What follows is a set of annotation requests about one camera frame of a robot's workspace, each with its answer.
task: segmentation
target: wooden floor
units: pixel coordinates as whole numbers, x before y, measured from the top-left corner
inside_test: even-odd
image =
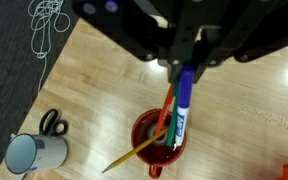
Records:
[[[142,63],[80,20],[20,132],[36,134],[42,115],[61,110],[70,129],[64,164],[26,179],[150,179],[136,156],[102,174],[131,149],[134,121],[159,108],[166,70]],[[194,86],[182,156],[160,179],[271,180],[288,163],[288,48],[255,62],[229,59]],[[0,179],[14,176],[0,167]]]

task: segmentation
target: scissors handle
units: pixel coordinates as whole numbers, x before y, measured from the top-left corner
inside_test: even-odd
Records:
[[[39,134],[48,136],[60,136],[65,134],[68,130],[68,124],[64,120],[57,120],[57,117],[58,111],[56,109],[48,110],[41,119]],[[64,128],[62,131],[57,132],[57,127],[61,124]]]

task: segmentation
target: mug handle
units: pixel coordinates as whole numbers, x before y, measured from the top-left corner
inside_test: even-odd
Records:
[[[160,177],[163,167],[159,167],[157,165],[150,165],[149,175],[151,178],[157,179]]]

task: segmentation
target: white mug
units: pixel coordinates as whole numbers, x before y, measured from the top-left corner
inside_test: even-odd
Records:
[[[5,163],[14,174],[59,167],[67,155],[67,144],[61,137],[20,134],[9,144]]]

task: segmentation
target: blue marker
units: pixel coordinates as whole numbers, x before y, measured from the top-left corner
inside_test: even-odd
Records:
[[[181,71],[180,87],[178,92],[177,123],[175,136],[175,143],[177,146],[181,146],[184,139],[188,109],[191,101],[193,77],[194,69],[190,66],[184,66]]]

